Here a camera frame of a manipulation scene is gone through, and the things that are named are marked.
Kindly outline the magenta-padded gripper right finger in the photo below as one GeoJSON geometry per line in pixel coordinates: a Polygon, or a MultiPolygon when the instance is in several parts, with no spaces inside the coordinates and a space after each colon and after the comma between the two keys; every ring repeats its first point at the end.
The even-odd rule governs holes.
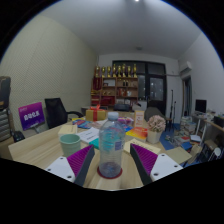
{"type": "Polygon", "coordinates": [[[136,144],[130,144],[130,154],[134,159],[143,185],[150,184],[182,169],[165,153],[155,154],[136,144]]]}

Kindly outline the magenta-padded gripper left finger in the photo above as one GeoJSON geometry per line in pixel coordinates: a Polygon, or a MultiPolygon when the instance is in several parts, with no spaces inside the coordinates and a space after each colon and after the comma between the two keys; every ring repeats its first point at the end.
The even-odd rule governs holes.
{"type": "Polygon", "coordinates": [[[94,155],[94,146],[89,145],[69,157],[57,158],[46,168],[46,171],[82,186],[94,155]]]}

